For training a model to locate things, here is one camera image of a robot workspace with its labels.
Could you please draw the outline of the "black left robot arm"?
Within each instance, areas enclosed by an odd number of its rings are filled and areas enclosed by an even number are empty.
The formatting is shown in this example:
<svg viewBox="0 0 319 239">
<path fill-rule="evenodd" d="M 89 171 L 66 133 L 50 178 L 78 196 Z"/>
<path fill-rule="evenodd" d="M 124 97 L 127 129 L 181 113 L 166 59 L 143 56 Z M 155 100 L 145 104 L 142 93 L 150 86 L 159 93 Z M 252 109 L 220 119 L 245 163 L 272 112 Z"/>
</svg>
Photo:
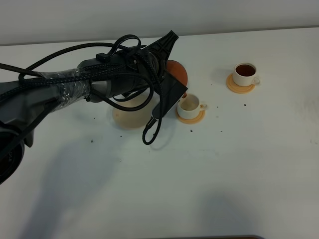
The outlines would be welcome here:
<svg viewBox="0 0 319 239">
<path fill-rule="evenodd" d="M 18 79 L 0 85 L 0 180 L 7 180 L 19 167 L 25 147 L 33 145 L 34 129 L 51 112 L 78 100 L 106 102 L 112 107 L 135 112 L 143 109 L 154 94 L 159 103 L 152 111 L 144 133 L 160 128 L 166 113 L 186 91 L 167 69 L 168 58 L 178 36 L 170 31 L 150 45 L 138 42 L 126 47 L 132 34 L 114 43 L 93 42 L 57 51 L 23 69 L 1 64 L 1 69 L 18 73 Z M 76 68 L 39 72 L 37 68 L 63 54 L 91 47 L 108 47 L 108 53 L 81 62 Z"/>
</svg>

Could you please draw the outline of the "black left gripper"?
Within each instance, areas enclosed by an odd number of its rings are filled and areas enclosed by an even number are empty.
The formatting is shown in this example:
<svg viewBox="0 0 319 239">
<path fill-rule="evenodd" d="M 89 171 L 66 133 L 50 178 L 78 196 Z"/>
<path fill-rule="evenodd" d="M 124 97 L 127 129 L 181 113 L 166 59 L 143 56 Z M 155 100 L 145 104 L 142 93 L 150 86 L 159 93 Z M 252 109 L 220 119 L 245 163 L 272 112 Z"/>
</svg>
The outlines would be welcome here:
<svg viewBox="0 0 319 239">
<path fill-rule="evenodd" d="M 142 49 L 142 62 L 150 66 L 157 75 L 163 75 L 166 63 L 178 36 L 171 30 L 167 35 Z"/>
</svg>

